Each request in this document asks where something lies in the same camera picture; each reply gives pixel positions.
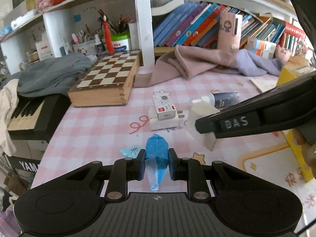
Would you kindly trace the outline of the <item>pink purple cloth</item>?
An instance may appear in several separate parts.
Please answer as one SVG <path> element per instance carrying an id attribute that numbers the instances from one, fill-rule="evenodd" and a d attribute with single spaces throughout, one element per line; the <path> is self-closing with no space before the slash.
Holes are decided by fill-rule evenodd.
<path id="1" fill-rule="evenodd" d="M 285 63 L 278 58 L 264 58 L 246 49 L 224 51 L 178 45 L 174 51 L 159 57 L 151 73 L 137 74 L 135 88 L 154 86 L 177 77 L 191 79 L 200 73 L 213 71 L 224 74 L 279 76 Z"/>

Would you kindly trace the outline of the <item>orange blue white box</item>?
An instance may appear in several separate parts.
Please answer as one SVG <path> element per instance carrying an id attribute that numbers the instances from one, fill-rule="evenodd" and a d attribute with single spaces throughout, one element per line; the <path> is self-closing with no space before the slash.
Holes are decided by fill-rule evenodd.
<path id="1" fill-rule="evenodd" d="M 264 40 L 259 40 L 257 38 L 249 37 L 247 39 L 247 44 L 245 46 L 245 49 L 247 49 L 248 51 L 260 57 L 273 59 L 274 52 L 276 49 L 276 44 L 269 41 L 264 41 Z"/>

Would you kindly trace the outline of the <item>navy spray bottle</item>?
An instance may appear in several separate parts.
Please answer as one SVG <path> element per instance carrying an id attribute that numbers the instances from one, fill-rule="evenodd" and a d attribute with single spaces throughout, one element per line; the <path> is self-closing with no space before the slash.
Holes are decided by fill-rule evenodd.
<path id="1" fill-rule="evenodd" d="M 215 108 L 226 108 L 239 103 L 239 93 L 236 91 L 209 93 L 208 95 L 192 99 L 192 104 L 200 102 L 208 103 Z"/>

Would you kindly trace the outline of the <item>pen holder cup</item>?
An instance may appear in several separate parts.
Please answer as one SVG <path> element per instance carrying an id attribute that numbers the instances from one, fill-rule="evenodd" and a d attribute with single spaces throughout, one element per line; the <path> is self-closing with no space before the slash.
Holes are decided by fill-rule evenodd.
<path id="1" fill-rule="evenodd" d="M 89 55 L 96 55 L 96 47 L 95 47 L 95 40 L 90 40 L 88 42 L 74 44 L 73 45 L 74 52 L 85 54 L 86 56 Z"/>

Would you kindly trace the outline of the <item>small light blue wrapper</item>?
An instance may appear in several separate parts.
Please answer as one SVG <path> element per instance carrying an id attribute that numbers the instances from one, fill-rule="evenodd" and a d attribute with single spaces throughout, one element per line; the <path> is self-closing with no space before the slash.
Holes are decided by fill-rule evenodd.
<path id="1" fill-rule="evenodd" d="M 139 146 L 133 146 L 131 148 L 121 149 L 120 153 L 123 157 L 137 158 L 141 148 Z"/>

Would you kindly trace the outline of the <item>pink pig toy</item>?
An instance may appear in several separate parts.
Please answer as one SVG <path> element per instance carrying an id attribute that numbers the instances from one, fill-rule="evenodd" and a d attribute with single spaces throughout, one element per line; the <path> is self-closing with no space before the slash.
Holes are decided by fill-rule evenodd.
<path id="1" fill-rule="evenodd" d="M 275 48 L 274 57 L 286 63 L 291 57 L 291 50 L 281 47 L 279 44 Z"/>

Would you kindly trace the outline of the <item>pink cartoon box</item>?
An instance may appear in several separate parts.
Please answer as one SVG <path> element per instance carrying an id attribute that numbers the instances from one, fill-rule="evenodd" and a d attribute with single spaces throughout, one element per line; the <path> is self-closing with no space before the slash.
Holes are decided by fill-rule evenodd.
<path id="1" fill-rule="evenodd" d="M 218 31 L 217 49 L 236 51 L 240 47 L 243 16 L 222 11 Z"/>

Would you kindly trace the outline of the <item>white red power adapter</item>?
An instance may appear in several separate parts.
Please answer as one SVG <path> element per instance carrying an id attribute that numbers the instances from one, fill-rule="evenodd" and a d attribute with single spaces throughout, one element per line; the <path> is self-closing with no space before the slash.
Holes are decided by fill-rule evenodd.
<path id="1" fill-rule="evenodd" d="M 177 127 L 180 120 L 184 119 L 183 111 L 176 109 L 168 95 L 153 95 L 152 100 L 154 105 L 148 109 L 152 131 Z"/>

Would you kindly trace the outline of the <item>white bookshelf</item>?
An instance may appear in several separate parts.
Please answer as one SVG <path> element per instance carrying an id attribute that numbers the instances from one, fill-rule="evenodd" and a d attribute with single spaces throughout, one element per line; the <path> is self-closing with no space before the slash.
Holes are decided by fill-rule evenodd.
<path id="1" fill-rule="evenodd" d="M 98 18 L 97 12 L 84 12 L 89 6 L 102 9 L 111 19 L 121 15 L 132 16 L 137 23 L 139 46 L 142 51 L 142 62 L 148 66 L 154 62 L 153 30 L 151 5 L 158 6 L 170 0 L 66 0 L 38 14 L 29 22 L 10 33 L 1 42 L 8 71 L 14 74 L 19 71 L 19 63 L 26 60 L 26 53 L 35 44 L 29 36 L 29 30 L 43 22 L 54 57 L 60 57 L 60 48 L 71 41 L 71 34 Z M 291 22 L 297 19 L 292 5 L 282 0 L 207 0 L 210 2 L 233 5 L 254 13 L 271 13 L 274 17 Z"/>

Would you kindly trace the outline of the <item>grey cloth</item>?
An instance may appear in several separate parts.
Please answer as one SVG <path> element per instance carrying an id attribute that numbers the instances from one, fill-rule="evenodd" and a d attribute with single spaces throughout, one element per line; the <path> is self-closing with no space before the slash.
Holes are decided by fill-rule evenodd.
<path id="1" fill-rule="evenodd" d="M 1 83 L 1 88 L 10 80 L 18 79 L 17 93 L 20 96 L 40 97 L 53 94 L 66 96 L 72 85 L 93 63 L 89 57 L 81 53 L 48 58 L 9 76 Z"/>

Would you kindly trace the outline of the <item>white eraser block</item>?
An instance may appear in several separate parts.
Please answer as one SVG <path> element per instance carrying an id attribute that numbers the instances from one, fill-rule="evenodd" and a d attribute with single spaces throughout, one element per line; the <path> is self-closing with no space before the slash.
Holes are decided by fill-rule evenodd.
<path id="1" fill-rule="evenodd" d="M 191 106 L 187 117 L 185 129 L 210 151 L 216 144 L 216 137 L 209 117 L 219 112 L 211 104 L 202 101 Z"/>

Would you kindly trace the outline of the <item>black keyboard piano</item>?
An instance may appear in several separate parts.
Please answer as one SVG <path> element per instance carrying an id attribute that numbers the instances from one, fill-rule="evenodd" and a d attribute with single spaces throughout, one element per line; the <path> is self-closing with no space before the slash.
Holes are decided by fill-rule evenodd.
<path id="1" fill-rule="evenodd" d="M 49 142 L 70 104 L 70 99 L 62 94 L 33 98 L 19 96 L 8 124 L 11 139 Z"/>

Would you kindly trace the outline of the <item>wooden chess board box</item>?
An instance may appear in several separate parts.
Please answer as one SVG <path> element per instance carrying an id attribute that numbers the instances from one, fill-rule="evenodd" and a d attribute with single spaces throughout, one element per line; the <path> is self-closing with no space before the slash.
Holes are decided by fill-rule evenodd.
<path id="1" fill-rule="evenodd" d="M 141 51 L 122 51 L 100 57 L 70 88 L 76 108 L 126 105 L 140 67 Z"/>

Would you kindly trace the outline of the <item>white green jar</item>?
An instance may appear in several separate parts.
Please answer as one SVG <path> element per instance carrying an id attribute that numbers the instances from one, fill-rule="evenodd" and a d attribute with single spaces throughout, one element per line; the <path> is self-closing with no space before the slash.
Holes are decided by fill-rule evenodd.
<path id="1" fill-rule="evenodd" d="M 131 49 L 131 39 L 129 31 L 113 34 L 111 42 L 117 52 L 129 51 Z"/>

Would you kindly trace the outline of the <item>white shirt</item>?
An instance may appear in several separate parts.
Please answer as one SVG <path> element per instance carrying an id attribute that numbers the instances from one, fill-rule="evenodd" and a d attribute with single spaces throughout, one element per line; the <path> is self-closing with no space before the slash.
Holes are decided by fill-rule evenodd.
<path id="1" fill-rule="evenodd" d="M 12 79 L 1 90 L 1 149 L 10 157 L 16 152 L 16 147 L 8 133 L 8 124 L 19 102 L 18 83 L 19 79 Z"/>

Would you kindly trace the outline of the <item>red tassel ornament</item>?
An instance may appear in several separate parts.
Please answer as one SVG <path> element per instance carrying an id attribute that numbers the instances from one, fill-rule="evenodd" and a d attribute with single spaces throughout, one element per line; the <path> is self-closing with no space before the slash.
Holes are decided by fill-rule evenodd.
<path id="1" fill-rule="evenodd" d="M 103 28 L 104 28 L 104 37 L 105 37 L 105 43 L 107 46 L 107 50 L 110 54 L 113 54 L 115 52 L 112 41 L 111 41 L 111 34 L 109 29 L 109 24 L 107 21 L 106 15 L 103 15 Z"/>

